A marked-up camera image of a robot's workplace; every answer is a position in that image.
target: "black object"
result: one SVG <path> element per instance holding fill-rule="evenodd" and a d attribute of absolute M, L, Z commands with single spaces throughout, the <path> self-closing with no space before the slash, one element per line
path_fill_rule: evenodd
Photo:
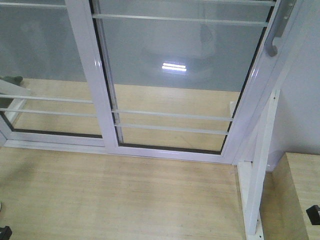
<path fill-rule="evenodd" d="M 0 240 L 8 240 L 12 235 L 12 231 L 9 226 L 0 227 Z"/>
<path fill-rule="evenodd" d="M 306 210 L 312 225 L 320 225 L 320 207 L 313 205 Z"/>

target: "sliding glass door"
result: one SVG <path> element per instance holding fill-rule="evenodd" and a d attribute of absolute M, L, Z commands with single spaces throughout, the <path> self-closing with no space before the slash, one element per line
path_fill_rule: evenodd
<path fill-rule="evenodd" d="M 15 132 L 101 138 L 65 1 L 1 1 L 0 8 L 6 123 Z"/>
<path fill-rule="evenodd" d="M 0 0 L 5 146 L 231 163 L 282 2 Z"/>
<path fill-rule="evenodd" d="M 219 153 L 273 5 L 93 0 L 119 145 Z"/>

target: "floor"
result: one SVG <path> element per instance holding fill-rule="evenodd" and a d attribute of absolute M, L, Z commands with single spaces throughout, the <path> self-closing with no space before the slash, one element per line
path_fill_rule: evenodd
<path fill-rule="evenodd" d="M 12 240 L 244 240 L 232 165 L 0 148 Z"/>

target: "light wood laminate floor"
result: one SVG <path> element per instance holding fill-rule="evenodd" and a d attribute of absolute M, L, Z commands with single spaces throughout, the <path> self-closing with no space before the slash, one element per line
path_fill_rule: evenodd
<path fill-rule="evenodd" d="M 12 240 L 244 240 L 231 165 L 0 148 Z"/>

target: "door handle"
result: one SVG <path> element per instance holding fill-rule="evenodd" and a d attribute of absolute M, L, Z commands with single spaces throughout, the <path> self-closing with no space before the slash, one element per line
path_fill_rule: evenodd
<path fill-rule="evenodd" d="M 296 0 L 281 0 L 279 4 L 269 34 L 264 43 L 264 49 L 270 57 L 274 57 L 278 54 L 278 49 L 273 43 L 274 38 L 282 36 L 295 3 Z"/>

